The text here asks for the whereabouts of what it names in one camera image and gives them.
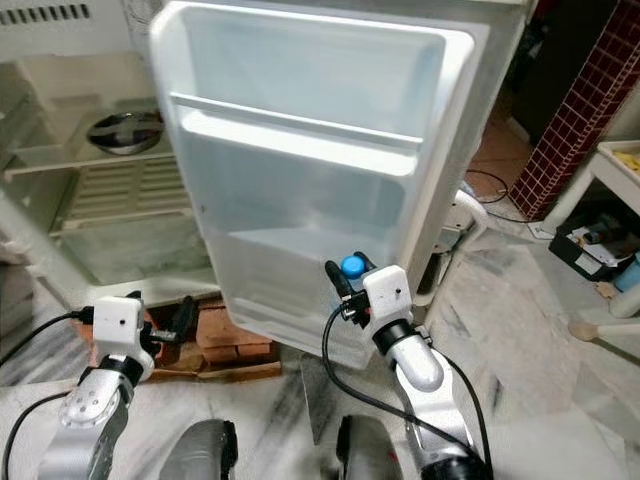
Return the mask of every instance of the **tiled wall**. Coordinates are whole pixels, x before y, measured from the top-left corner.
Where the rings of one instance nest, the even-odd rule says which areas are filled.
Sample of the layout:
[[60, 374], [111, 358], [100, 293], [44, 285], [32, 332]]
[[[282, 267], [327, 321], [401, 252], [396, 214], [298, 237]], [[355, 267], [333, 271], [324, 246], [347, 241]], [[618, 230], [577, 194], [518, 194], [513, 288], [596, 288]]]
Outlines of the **tiled wall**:
[[640, 0], [620, 0], [509, 197], [544, 217], [640, 78]]

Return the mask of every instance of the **power cord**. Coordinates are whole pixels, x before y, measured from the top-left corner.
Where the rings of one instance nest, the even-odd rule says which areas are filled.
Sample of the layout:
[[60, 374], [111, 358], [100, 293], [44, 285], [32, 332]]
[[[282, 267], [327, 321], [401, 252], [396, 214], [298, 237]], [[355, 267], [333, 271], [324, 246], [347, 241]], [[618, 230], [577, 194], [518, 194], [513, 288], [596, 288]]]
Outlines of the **power cord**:
[[446, 355], [444, 355], [442, 352], [438, 351], [438, 353], [440, 353], [440, 355], [442, 355], [447, 360], [449, 365], [451, 365], [451, 368], [453, 368], [462, 379], [462, 383], [464, 383], [464, 386], [467, 387], [467, 391], [469, 392], [469, 396], [471, 397], [471, 400], [473, 401], [473, 406], [476, 410], [476, 416], [478, 417], [478, 426], [480, 428], [480, 438], [482, 440], [482, 451], [484, 453], [484, 463], [485, 463], [485, 466], [487, 467], [489, 478], [493, 478], [493, 461], [491, 460], [491, 450], [489, 448], [489, 436], [487, 435], [487, 425], [485, 424], [485, 421], [484, 421], [484, 414], [482, 413], [482, 407], [480, 406], [480, 400], [478, 399], [478, 395], [476, 394], [476, 391], [473, 388], [473, 385], [471, 385], [469, 378], [464, 373], [464, 371], [458, 366], [458, 364], [453, 360], [451, 360]]
[[[503, 198], [506, 198], [506, 196], [508, 195], [509, 187], [507, 186], [507, 182], [505, 182], [499, 176], [494, 175], [493, 173], [490, 173], [490, 172], [485, 172], [483, 170], [476, 170], [474, 168], [468, 169], [467, 173], [478, 173], [480, 175], [486, 175], [488, 177], [491, 177], [491, 178], [497, 180], [498, 182], [500, 182], [502, 184], [502, 187], [504, 188], [504, 193], [501, 194], [498, 198], [496, 198], [494, 200], [478, 200], [476, 198], [476, 200], [478, 200], [478, 203], [480, 203], [482, 205], [487, 205], [489, 203], [497, 203], [500, 200], [502, 200]], [[489, 210], [487, 210], [487, 214], [492, 216], [492, 217], [499, 218], [500, 220], [506, 220], [507, 222], [512, 222], [512, 223], [530, 223], [529, 220], [517, 220], [515, 218], [503, 217], [502, 215], [498, 215], [497, 213], [490, 212]]]
[[14, 356], [18, 350], [24, 347], [33, 337], [38, 335], [43, 330], [49, 328], [51, 325], [55, 325], [62, 320], [66, 320], [67, 318], [77, 318], [85, 325], [91, 324], [93, 323], [93, 307], [84, 307], [82, 310], [65, 313], [64, 315], [60, 315], [59, 317], [53, 318], [48, 322], [43, 323], [25, 338], [20, 340], [17, 345], [15, 345], [11, 350], [3, 355], [2, 358], [0, 358], [0, 367], [2, 367], [12, 356]]
[[[383, 410], [387, 413], [390, 413], [391, 415], [395, 415], [396, 417], [399, 417], [407, 422], [413, 423], [414, 425], [417, 425], [418, 427], [424, 428], [425, 430], [433, 433], [434, 435], [439, 436], [440, 438], [442, 438], [443, 440], [446, 440], [449, 443], [452, 443], [458, 447], [460, 447], [462, 449], [462, 451], [464, 451], [469, 457], [476, 459], [478, 462], [485, 464], [485, 466], [487, 467], [487, 471], [489, 473], [489, 478], [492, 479], [493, 478], [493, 471], [489, 470], [489, 467], [491, 467], [491, 456], [489, 454], [488, 458], [488, 462], [483, 462], [482, 459], [480, 458], [480, 456], [471, 448], [469, 447], [467, 444], [463, 443], [462, 441], [458, 440], [456, 437], [454, 437], [453, 435], [448, 434], [447, 432], [440, 430], [439, 428], [435, 427], [434, 425], [431, 425], [430, 423], [425, 422], [424, 420], [419, 419], [418, 417], [416, 417], [415, 415], [409, 413], [409, 412], [405, 412], [404, 410], [401, 410], [399, 408], [396, 408], [392, 405], [389, 405], [381, 400], [378, 400], [376, 398], [370, 397], [369, 395], [362, 393], [358, 390], [356, 390], [355, 388], [347, 385], [346, 383], [344, 383], [342, 380], [340, 380], [340, 378], [338, 378], [338, 376], [336, 375], [335, 370], [333, 369], [333, 365], [331, 363], [331, 361], [329, 360], [329, 334], [331, 332], [331, 327], [333, 326], [336, 318], [338, 318], [338, 315], [340, 315], [342, 313], [342, 306], [337, 307], [329, 316], [329, 319], [327, 320], [327, 324], [324, 327], [324, 331], [322, 333], [322, 364], [324, 365], [324, 369], [327, 372], [327, 375], [329, 376], [329, 379], [340, 389], [342, 390], [344, 393], [346, 393], [347, 395], [352, 396], [353, 398], [360, 400], [361, 402], [367, 403], [373, 407], [376, 407], [380, 410]], [[486, 431], [484, 432], [483, 435], [483, 448], [485, 449], [485, 455], [487, 455], [487, 453], [489, 452], [489, 442], [488, 439], [486, 437]]]
[[24, 423], [27, 416], [40, 405], [52, 400], [56, 400], [58, 398], [66, 397], [68, 394], [69, 392], [56, 393], [55, 395], [50, 395], [48, 397], [40, 399], [34, 404], [27, 407], [27, 409], [20, 414], [20, 416], [16, 420], [16, 423], [14, 423], [13, 427], [11, 427], [11, 432], [9, 432], [9, 437], [7, 437], [7, 443], [4, 446], [4, 453], [2, 455], [2, 480], [9, 480], [9, 457], [11, 456], [11, 449], [13, 448], [13, 442], [16, 439], [16, 435], [18, 435], [18, 430]]

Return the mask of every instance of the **refrigerator door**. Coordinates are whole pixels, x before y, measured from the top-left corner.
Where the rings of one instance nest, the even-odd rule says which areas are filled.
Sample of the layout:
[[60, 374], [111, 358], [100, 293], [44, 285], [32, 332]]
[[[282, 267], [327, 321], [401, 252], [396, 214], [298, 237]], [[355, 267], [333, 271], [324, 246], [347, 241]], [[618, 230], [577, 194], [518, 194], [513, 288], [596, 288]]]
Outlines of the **refrigerator door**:
[[[410, 258], [488, 30], [256, 3], [160, 13], [158, 96], [234, 323], [318, 354], [337, 305], [324, 262]], [[332, 357], [366, 365], [366, 336], [340, 325]]]

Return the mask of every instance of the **refrigerator shelf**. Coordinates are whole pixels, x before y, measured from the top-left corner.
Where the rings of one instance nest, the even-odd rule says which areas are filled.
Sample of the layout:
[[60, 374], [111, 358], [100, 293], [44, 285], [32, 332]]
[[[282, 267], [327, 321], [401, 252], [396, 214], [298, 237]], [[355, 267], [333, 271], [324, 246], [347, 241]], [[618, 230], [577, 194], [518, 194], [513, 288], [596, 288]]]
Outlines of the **refrigerator shelf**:
[[49, 232], [54, 237], [114, 221], [172, 213], [192, 216], [173, 157], [83, 167], [60, 212]]
[[134, 155], [112, 155], [106, 153], [86, 140], [87, 131], [98, 120], [108, 115], [129, 110], [151, 110], [155, 106], [138, 102], [132, 107], [109, 110], [95, 110], [87, 113], [78, 122], [77, 128], [66, 141], [60, 141], [51, 133], [51, 121], [44, 115], [34, 117], [21, 127], [20, 140], [10, 145], [8, 152], [13, 158], [4, 169], [4, 178], [11, 182], [17, 175], [34, 172], [63, 170], [96, 165], [122, 164], [154, 158], [173, 157], [171, 143], [163, 133], [160, 141], [152, 148]]

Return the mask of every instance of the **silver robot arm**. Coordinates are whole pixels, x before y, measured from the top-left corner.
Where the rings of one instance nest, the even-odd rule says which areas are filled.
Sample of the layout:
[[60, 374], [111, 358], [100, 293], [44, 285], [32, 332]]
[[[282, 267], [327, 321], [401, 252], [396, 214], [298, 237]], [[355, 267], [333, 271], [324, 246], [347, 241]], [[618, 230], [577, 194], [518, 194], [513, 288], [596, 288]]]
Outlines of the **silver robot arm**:
[[[412, 299], [405, 271], [396, 265], [375, 270], [362, 284], [370, 304], [367, 329], [396, 375], [405, 408], [472, 446], [471, 435], [453, 399], [451, 367], [410, 325]], [[422, 427], [408, 424], [407, 433], [420, 468], [466, 456], [459, 446]]]
[[[387, 360], [401, 388], [405, 411], [447, 432], [473, 448], [465, 421], [453, 399], [453, 374], [447, 360], [432, 350], [411, 326], [412, 298], [405, 271], [397, 265], [376, 268], [361, 252], [365, 264], [362, 285], [356, 292], [334, 262], [325, 270], [342, 299], [343, 317], [368, 332]], [[460, 445], [413, 423], [407, 436], [423, 478], [466, 479], [474, 475], [476, 459]]]
[[106, 297], [96, 302], [93, 339], [99, 366], [85, 372], [65, 398], [38, 479], [107, 479], [133, 389], [154, 367], [140, 344], [143, 327], [140, 299]]

